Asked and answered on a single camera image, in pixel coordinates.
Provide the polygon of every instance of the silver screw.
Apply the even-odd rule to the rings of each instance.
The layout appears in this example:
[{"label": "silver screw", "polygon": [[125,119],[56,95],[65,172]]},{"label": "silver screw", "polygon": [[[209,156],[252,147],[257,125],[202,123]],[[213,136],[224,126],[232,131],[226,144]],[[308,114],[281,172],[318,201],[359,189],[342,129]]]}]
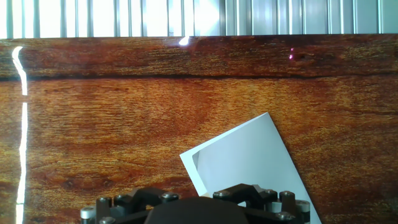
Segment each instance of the silver screw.
[{"label": "silver screw", "polygon": [[107,198],[107,197],[100,197],[99,200],[100,200],[101,202],[105,202],[105,201],[108,200],[108,198]]},{"label": "silver screw", "polygon": [[113,217],[104,217],[99,221],[100,224],[112,224],[115,222],[116,222],[116,219],[114,219]]},{"label": "silver screw", "polygon": [[179,198],[178,194],[173,193],[173,192],[166,192],[162,194],[162,198],[164,199],[170,199],[170,198]]},{"label": "silver screw", "polygon": [[292,219],[295,218],[295,217],[294,217],[292,214],[290,214],[289,212],[279,212],[279,213],[276,213],[276,217],[277,217],[279,220],[282,220],[282,221],[290,221],[290,220],[292,220]]},{"label": "silver screw", "polygon": [[220,190],[219,192],[215,192],[213,194],[213,196],[216,196],[216,197],[227,197],[229,195],[230,195],[230,192],[228,192],[227,190]]},{"label": "silver screw", "polygon": [[83,211],[91,211],[91,210],[94,210],[94,207],[93,206],[89,206],[89,207],[82,208],[82,210]]},{"label": "silver screw", "polygon": [[84,207],[80,210],[80,218],[82,219],[89,219],[95,216],[95,207],[89,206]]}]

